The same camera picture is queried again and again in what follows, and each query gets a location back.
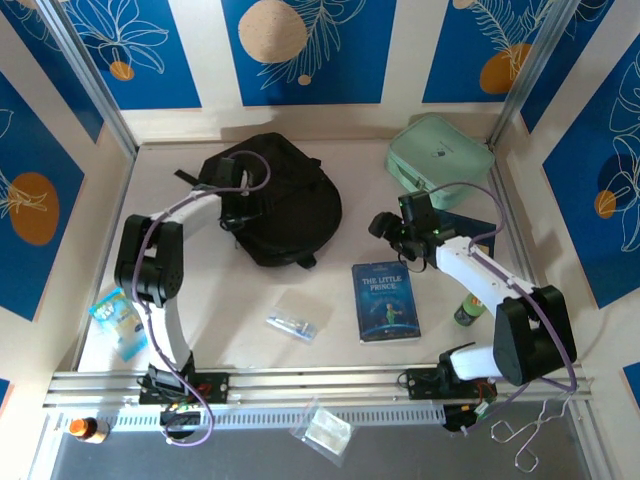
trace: book cover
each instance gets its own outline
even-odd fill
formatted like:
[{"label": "book cover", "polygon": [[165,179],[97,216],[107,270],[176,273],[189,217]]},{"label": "book cover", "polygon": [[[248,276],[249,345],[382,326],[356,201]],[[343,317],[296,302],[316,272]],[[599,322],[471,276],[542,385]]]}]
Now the book cover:
[{"label": "book cover", "polygon": [[353,285],[360,341],[420,337],[409,270],[400,262],[354,265]]}]

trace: book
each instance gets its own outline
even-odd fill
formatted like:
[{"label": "book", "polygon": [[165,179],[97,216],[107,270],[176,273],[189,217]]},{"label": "book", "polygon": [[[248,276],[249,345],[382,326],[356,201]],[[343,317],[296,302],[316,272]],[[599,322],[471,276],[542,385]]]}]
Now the book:
[{"label": "book", "polygon": [[[493,232],[496,229],[495,224],[476,220],[475,218],[456,215],[455,213],[445,212],[444,210],[436,210],[436,214],[440,219],[441,228],[453,227],[458,235],[473,238],[483,233]],[[478,247],[491,258],[493,258],[496,244],[496,237],[485,238],[480,240]]]},{"label": "book", "polygon": [[420,337],[407,267],[400,262],[366,263],[351,271],[361,343]]}]

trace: orange circle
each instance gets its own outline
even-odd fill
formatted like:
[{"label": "orange circle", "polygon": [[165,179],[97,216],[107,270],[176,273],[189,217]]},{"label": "orange circle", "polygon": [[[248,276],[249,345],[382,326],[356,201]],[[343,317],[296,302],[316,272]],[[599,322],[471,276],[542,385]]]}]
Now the orange circle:
[{"label": "orange circle", "polygon": [[74,437],[81,437],[89,429],[89,423],[84,418],[77,418],[69,425],[69,433]]},{"label": "orange circle", "polygon": [[9,187],[9,198],[14,202],[9,211],[11,225],[18,236],[31,245],[49,243],[60,218],[58,194],[49,179],[39,173],[23,173]]},{"label": "orange circle", "polygon": [[116,77],[118,80],[122,80],[123,82],[128,82],[134,76],[133,68],[128,63],[121,62],[117,60],[109,65],[109,71],[111,75]]},{"label": "orange circle", "polygon": [[596,196],[594,207],[599,217],[611,218],[616,213],[616,196],[609,190],[603,190]]},{"label": "orange circle", "polygon": [[529,55],[529,50],[531,50],[531,45],[519,43],[496,53],[482,67],[480,88],[492,95],[508,93],[527,55]]},{"label": "orange circle", "polygon": [[306,87],[307,85],[311,85],[311,77],[309,75],[300,75],[298,77],[298,83],[303,87]]}]

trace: green bottle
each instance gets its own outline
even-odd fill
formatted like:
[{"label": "green bottle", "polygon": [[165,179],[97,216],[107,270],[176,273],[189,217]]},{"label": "green bottle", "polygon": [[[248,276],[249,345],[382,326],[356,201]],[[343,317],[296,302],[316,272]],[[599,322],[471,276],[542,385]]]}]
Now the green bottle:
[{"label": "green bottle", "polygon": [[484,313],[487,307],[478,298],[474,297],[472,293],[467,295],[460,305],[460,308],[453,314],[453,318],[463,327],[468,327],[476,319]]}]

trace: bottle with orange cap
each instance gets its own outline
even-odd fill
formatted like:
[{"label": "bottle with orange cap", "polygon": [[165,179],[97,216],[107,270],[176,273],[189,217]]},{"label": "bottle with orange cap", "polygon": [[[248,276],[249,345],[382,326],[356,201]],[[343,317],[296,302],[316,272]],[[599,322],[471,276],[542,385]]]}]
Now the bottle with orange cap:
[{"label": "bottle with orange cap", "polygon": [[109,435],[109,424],[93,417],[76,418],[69,425],[69,433],[81,442],[102,443]]}]

